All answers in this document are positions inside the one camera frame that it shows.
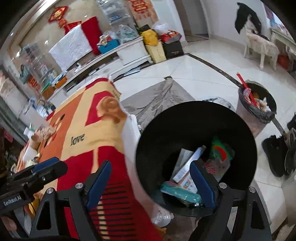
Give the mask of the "black round trash bin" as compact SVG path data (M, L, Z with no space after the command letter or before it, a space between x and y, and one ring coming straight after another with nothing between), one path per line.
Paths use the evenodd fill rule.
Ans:
M232 189L245 191L257 166L254 136L246 122L227 107L207 101L188 101L158 114L144 129L135 154L140 183L147 195L164 209L181 216L209 215L205 207L190 208L176 197L162 193L170 180L182 149L205 150L197 161L211 159L214 140L232 150L234 156L221 181Z

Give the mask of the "grey lined trash bin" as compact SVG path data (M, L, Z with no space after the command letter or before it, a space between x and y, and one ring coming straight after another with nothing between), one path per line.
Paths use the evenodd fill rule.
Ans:
M270 123L277 112L273 96L260 83L245 81L248 89L241 85L238 89L237 114L246 122L254 137Z

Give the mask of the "cardboard paper roll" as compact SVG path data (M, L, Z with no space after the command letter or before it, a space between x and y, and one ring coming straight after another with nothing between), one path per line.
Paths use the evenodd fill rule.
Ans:
M39 145L41 144L42 140L43 139L39 135L34 134L30 137L29 146L31 148L33 148L34 150L37 150Z

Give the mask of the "crumpled tissue paper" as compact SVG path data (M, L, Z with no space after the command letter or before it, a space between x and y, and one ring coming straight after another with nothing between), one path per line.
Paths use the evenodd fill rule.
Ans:
M51 137L56 132L56 127L53 126L46 126L46 127L40 127L35 132L36 135L39 136L39 138L42 138L44 140L47 140L49 137Z

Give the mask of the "black shoes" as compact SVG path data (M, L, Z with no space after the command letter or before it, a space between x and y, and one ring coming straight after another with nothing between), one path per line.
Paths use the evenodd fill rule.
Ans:
M272 135L266 138L261 145L274 176L288 176L295 171L295 114L287 124L287 133L276 118L272 122L280 131L281 136L277 138Z

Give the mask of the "red orange patterned blanket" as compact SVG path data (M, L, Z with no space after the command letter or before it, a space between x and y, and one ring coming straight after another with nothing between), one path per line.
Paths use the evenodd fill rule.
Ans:
M67 173L51 183L58 191L84 182L103 161L111 162L108 185L89 213L98 235L103 240L161 240L133 192L122 140L127 115L119 98L107 78L71 95L47 117L55 133L41 142L39 162L57 157L67 164Z

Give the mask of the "white cloth covered TV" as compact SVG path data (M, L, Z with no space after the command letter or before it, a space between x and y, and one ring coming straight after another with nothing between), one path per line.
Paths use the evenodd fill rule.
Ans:
M49 54L61 70L65 71L91 51L92 47L81 25L77 25L49 50Z

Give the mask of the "white chair with jacket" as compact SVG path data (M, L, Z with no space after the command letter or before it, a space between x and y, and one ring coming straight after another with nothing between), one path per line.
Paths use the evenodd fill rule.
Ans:
M276 44L273 42L260 37L257 34L254 34L250 30L246 30L246 45L244 49L244 58L249 56L249 51L252 50L260 54L260 65L259 68L262 71L264 69L265 57L270 58L269 64L271 68L276 71L276 65L280 51Z

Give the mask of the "blue storage basket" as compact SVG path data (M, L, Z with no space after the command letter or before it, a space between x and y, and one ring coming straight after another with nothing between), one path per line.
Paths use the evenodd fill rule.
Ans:
M100 51L101 54L105 54L113 50L114 48L118 47L119 45L120 45L119 41L117 39L114 39L114 40L108 41L106 45L100 45L98 47L98 50Z

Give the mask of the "white TV cabinet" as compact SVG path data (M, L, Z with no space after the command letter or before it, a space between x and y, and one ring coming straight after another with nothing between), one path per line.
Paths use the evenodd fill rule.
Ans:
M92 78L106 77L114 80L146 62L153 63L145 48L143 38L138 37L105 54L100 54L84 64L60 88L54 91L49 102L59 106L68 96Z

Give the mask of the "red Chinese knot ornament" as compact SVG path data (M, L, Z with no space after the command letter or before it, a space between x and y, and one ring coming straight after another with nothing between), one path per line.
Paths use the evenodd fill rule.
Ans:
M67 21L64 18L64 15L66 14L68 10L68 6L58 6L54 7L53 12L51 13L48 23L52 23L54 21L58 22L59 28L64 27L67 24Z

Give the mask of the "beige paper bag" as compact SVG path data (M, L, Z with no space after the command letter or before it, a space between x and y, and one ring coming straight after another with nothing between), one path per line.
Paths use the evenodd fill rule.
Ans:
M154 63L160 63L160 62L166 61L167 58L165 56L161 41L158 41L158 44L155 46L146 45L145 47Z

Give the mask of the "yellow bag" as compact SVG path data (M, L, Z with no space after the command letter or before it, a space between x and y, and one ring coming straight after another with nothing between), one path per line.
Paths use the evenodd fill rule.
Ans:
M158 36L154 30L148 29L146 31L143 31L141 36L144 39L145 45L149 45L149 46L157 46L158 45L158 42L159 42Z

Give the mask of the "clear acrylic shelf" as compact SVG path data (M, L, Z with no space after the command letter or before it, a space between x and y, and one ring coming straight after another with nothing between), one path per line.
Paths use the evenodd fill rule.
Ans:
M96 1L104 16L111 26L126 25L133 27L134 20L130 11L125 6L124 1L120 0L101 0Z

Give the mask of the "black jacket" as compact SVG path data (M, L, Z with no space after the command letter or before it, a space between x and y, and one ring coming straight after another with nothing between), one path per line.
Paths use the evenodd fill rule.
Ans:
M244 3L237 3L237 5L239 6L239 8L237 10L235 20L235 29L238 32L238 34L240 34L242 28L245 26L248 20L250 20L253 23L255 30L258 33L261 33L262 25L256 12Z

